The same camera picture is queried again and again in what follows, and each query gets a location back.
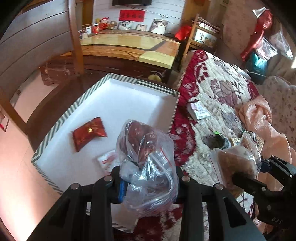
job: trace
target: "television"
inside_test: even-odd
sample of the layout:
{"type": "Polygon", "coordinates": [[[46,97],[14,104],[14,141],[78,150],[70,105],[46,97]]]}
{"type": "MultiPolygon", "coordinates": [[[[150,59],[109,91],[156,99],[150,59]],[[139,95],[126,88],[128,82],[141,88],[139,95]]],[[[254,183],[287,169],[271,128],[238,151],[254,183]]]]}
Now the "television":
{"type": "Polygon", "coordinates": [[[152,0],[112,0],[112,6],[120,5],[151,5],[152,0]]]}

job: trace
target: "red and white blanket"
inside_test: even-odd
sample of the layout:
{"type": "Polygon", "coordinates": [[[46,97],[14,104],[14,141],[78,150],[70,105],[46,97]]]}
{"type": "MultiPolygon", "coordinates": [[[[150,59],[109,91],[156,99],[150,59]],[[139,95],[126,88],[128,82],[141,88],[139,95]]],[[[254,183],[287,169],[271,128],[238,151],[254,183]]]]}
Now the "red and white blanket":
{"type": "MultiPolygon", "coordinates": [[[[210,152],[207,136],[218,131],[228,137],[239,135],[243,124],[233,107],[258,96],[256,87],[234,70],[228,63],[203,50],[191,52],[178,82],[180,99],[170,132],[174,140],[177,166],[199,183],[213,186],[217,177],[208,161],[210,152]],[[199,100],[211,117],[195,122],[187,112],[189,102],[199,100]]],[[[253,197],[243,193],[237,201],[251,216],[253,197]]],[[[115,240],[170,240],[177,241],[181,228],[182,206],[175,204],[167,212],[139,220],[134,233],[114,230],[115,240]]],[[[208,240],[207,209],[204,204],[205,240],[208,240]]]]}

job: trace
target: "tiled floor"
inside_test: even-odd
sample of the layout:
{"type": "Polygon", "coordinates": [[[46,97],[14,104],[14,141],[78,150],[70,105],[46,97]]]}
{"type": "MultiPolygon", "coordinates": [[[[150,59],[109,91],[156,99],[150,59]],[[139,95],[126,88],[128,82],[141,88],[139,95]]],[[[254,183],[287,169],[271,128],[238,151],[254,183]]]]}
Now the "tiled floor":
{"type": "MultiPolygon", "coordinates": [[[[16,110],[27,121],[53,89],[37,72],[24,83],[16,110]]],[[[25,241],[59,195],[35,170],[29,141],[13,123],[0,130],[0,217],[17,241],[25,241]]]]}

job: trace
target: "white paneled wall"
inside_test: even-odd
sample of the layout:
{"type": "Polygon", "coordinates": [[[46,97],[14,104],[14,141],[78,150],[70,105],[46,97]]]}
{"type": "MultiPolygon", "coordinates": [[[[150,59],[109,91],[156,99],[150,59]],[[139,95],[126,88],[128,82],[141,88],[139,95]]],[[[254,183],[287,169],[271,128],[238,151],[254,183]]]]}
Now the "white paneled wall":
{"type": "MultiPolygon", "coordinates": [[[[181,16],[185,0],[152,0],[150,6],[136,6],[144,9],[144,22],[134,22],[133,29],[137,24],[147,25],[147,30],[155,18],[169,21],[166,32],[176,33],[180,26],[181,16]],[[161,15],[168,15],[168,18],[161,17],[161,15]]],[[[94,14],[93,22],[96,18],[109,17],[109,20],[118,22],[120,10],[131,9],[126,6],[112,6],[112,0],[94,0],[94,14]]]]}

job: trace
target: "red paper banner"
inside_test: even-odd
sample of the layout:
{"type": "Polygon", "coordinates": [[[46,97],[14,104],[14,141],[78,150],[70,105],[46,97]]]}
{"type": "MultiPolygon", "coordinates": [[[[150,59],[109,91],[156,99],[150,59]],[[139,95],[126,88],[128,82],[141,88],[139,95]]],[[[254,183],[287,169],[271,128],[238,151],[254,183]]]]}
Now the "red paper banner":
{"type": "Polygon", "coordinates": [[[129,20],[135,22],[144,22],[144,10],[120,10],[119,21],[129,20]]]}

